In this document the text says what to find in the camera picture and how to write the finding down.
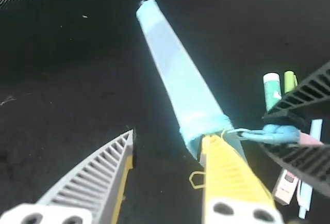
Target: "black surface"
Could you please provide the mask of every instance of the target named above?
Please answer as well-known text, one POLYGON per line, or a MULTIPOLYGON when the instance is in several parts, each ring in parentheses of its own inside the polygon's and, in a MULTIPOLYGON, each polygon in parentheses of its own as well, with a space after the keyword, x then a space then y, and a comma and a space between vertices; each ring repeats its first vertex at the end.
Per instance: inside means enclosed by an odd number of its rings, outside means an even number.
MULTIPOLYGON (((141 0, 35 0, 0 13, 1 211, 35 202, 76 163, 136 128, 138 167, 128 176, 119 223, 200 223, 201 192, 164 87, 135 18, 141 0)), ((298 80, 330 55, 329 0, 158 0, 223 110, 258 129, 262 76, 298 80)), ((329 139, 329 122, 322 140, 329 139)), ((280 168, 244 144, 272 190, 280 168)), ((314 193, 308 218, 327 223, 314 193)), ((297 216, 295 199, 280 207, 297 216)))

